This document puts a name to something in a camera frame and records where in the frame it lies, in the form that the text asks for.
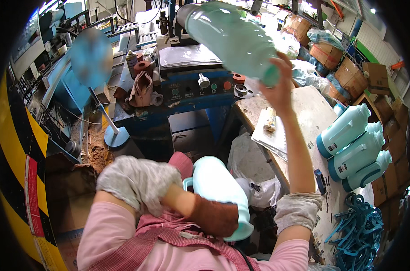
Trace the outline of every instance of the red button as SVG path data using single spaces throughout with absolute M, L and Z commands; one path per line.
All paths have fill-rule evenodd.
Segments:
M 231 82 L 226 81 L 226 82 L 223 84 L 223 87 L 224 87 L 224 89 L 226 89 L 226 90 L 230 90 L 231 87 L 232 87 L 232 84 L 231 84 Z

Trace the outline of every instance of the pink shirt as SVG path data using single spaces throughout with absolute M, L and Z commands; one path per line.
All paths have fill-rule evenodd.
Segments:
M 91 207 L 77 251 L 79 270 L 104 258 L 132 238 L 136 232 L 134 216 L 125 208 L 107 202 L 97 202 Z M 305 240 L 289 240 L 280 244 L 269 261 L 258 261 L 262 271 L 306 271 L 309 243 Z M 176 247 L 158 240 L 151 253 L 140 265 L 145 270 L 236 270 L 224 256 L 207 247 Z

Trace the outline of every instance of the blue plastic handle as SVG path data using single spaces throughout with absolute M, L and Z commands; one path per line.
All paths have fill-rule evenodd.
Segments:
M 184 190 L 187 191 L 187 187 L 193 185 L 193 177 L 185 178 L 184 179 Z

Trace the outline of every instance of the wooden table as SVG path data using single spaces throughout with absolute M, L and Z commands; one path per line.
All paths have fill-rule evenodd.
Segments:
M 330 177 L 328 173 L 327 159 L 323 158 L 316 147 L 316 137 L 326 129 L 337 118 L 331 106 L 313 86 L 295 88 L 292 92 L 292 103 L 294 111 L 300 124 L 301 132 L 308 146 L 313 169 L 321 170 L 324 178 Z M 252 97 L 235 102 L 233 106 L 236 114 L 241 119 L 250 133 L 253 133 L 259 114 L 262 109 L 270 107 L 270 104 L 263 96 Z M 281 183 L 281 195 L 289 193 L 288 164 L 278 155 L 260 146 L 263 154 L 269 162 Z M 327 193 L 324 194 L 322 207 L 318 212 L 317 225 L 313 232 L 317 251 L 323 258 L 324 263 L 334 264 L 334 246 L 324 244 L 324 240 L 332 232 L 335 226 L 333 214 L 346 211 L 344 198 L 348 194 L 344 191 L 340 182 L 334 182 L 330 178 L 330 185 L 327 184 Z

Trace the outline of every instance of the pile of blue handles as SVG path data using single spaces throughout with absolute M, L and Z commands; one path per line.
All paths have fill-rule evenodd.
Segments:
M 339 223 L 325 242 L 335 233 L 341 233 L 340 238 L 330 241 L 336 246 L 336 266 L 341 271 L 373 270 L 372 262 L 380 248 L 383 230 L 381 211 L 355 193 L 348 194 L 345 204 L 348 211 L 335 215 Z

